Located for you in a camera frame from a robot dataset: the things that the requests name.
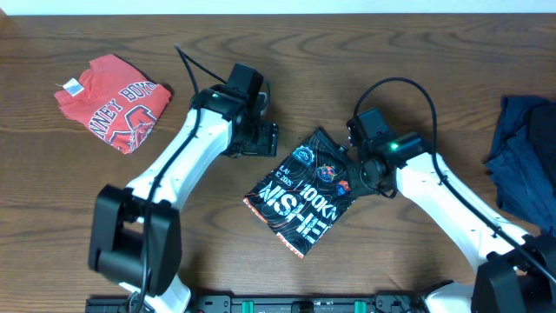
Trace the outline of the black orange patterned jersey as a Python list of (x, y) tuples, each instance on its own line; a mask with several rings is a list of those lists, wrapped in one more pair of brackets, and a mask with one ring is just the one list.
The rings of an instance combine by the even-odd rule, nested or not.
[(319, 128), (270, 171), (243, 202), (303, 258), (355, 202), (347, 149)]

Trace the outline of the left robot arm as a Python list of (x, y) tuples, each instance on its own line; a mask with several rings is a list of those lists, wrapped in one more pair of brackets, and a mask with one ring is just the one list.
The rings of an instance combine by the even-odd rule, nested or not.
[(220, 155), (274, 157), (278, 127), (262, 120), (270, 90), (262, 74), (236, 64), (223, 83), (197, 91), (173, 141), (125, 188), (98, 194), (89, 268), (129, 292), (87, 300), (88, 312), (184, 312), (192, 294), (178, 271), (181, 210)]

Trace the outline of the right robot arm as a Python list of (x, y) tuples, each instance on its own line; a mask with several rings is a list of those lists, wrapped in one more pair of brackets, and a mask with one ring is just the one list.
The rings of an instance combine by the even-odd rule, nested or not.
[(421, 207), (472, 267), (472, 285), (440, 283), (414, 299), (415, 312), (555, 310), (555, 240), (532, 236), (473, 193), (419, 134), (399, 136), (377, 109), (347, 122), (358, 161), (347, 171), (353, 197), (404, 196)]

